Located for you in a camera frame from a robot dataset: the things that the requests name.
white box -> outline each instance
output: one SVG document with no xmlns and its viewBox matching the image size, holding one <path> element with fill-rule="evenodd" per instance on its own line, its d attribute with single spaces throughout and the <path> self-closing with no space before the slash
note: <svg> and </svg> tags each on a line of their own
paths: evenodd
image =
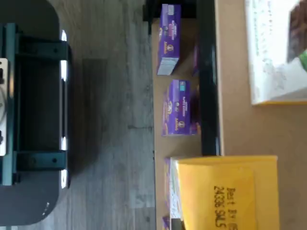
<svg viewBox="0 0 307 230">
<path fill-rule="evenodd" d="M 307 52 L 289 60 L 290 16 L 300 0 L 245 0 L 245 4 L 252 104 L 307 102 L 303 67 Z"/>
</svg>

snack box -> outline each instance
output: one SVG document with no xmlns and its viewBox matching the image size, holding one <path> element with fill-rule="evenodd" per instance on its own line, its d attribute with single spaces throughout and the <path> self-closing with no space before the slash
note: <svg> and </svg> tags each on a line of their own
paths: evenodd
<svg viewBox="0 0 307 230">
<path fill-rule="evenodd" d="M 180 5 L 162 4 L 157 75 L 171 75 L 179 60 L 180 17 Z"/>
<path fill-rule="evenodd" d="M 190 82 L 172 80 L 164 93 L 162 136 L 190 134 Z"/>
</svg>

yellow envelope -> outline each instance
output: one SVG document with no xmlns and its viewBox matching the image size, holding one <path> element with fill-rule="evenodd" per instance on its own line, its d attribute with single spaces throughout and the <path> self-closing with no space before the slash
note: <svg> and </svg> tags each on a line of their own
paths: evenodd
<svg viewBox="0 0 307 230">
<path fill-rule="evenodd" d="M 186 230 L 278 230 L 277 158 L 178 161 Z"/>
</svg>

black rack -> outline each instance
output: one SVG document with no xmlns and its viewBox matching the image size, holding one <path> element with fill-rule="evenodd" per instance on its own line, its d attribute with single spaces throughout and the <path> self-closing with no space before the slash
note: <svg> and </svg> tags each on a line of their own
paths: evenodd
<svg viewBox="0 0 307 230">
<path fill-rule="evenodd" d="M 29 128 L 29 120 L 26 117 L 32 113 L 32 108 L 38 108 L 40 105 L 35 104 L 29 98 L 29 93 L 25 91 L 26 86 L 33 85 L 29 83 L 30 80 L 25 82 L 26 78 L 33 77 L 26 72 L 23 74 L 23 67 L 29 66 L 31 71 L 40 72 L 42 66 L 49 62 L 59 63 L 61 60 L 69 60 L 69 46 L 64 41 L 50 41 L 46 39 L 40 39 L 30 36 L 25 36 L 14 23 L 6 23 L 0 25 L 0 58 L 7 59 L 9 63 L 8 78 L 3 82 L 13 82 L 13 87 L 8 86 L 7 96 L 7 121 L 6 121 L 6 154 L 0 157 L 0 185 L 10 186 L 20 182 L 20 172 L 24 171 L 60 171 L 67 168 L 67 151 L 61 150 L 60 146 L 55 148 L 54 143 L 58 143 L 59 140 L 54 141 L 47 133 L 40 131 L 36 133 L 35 127 Z M 61 108 L 59 110 L 59 123 L 60 127 L 57 127 L 54 131 L 56 133 L 54 137 L 61 138 L 67 133 L 65 119 L 66 117 L 66 84 L 64 80 L 54 80 L 55 84 L 59 82 L 61 84 L 59 92 Z M 43 123 L 53 122 L 50 118 L 42 118 Z M 46 146 L 41 149 L 37 146 L 35 140 L 36 136 L 45 135 L 45 142 L 51 142 L 50 146 Z"/>
<path fill-rule="evenodd" d="M 148 33 L 163 3 L 180 4 L 181 18 L 196 18 L 199 28 L 199 84 L 201 99 L 201 151 L 205 156 L 220 155 L 218 78 L 216 66 L 216 30 L 214 0 L 147 0 L 143 20 Z"/>
</svg>

wooden floor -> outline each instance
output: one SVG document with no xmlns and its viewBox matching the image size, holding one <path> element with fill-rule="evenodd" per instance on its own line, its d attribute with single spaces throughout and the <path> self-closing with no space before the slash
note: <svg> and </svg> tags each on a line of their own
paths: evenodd
<svg viewBox="0 0 307 230">
<path fill-rule="evenodd" d="M 18 229 L 154 230 L 152 62 L 143 0 L 49 1 L 73 50 L 73 178 L 50 216 Z"/>
</svg>

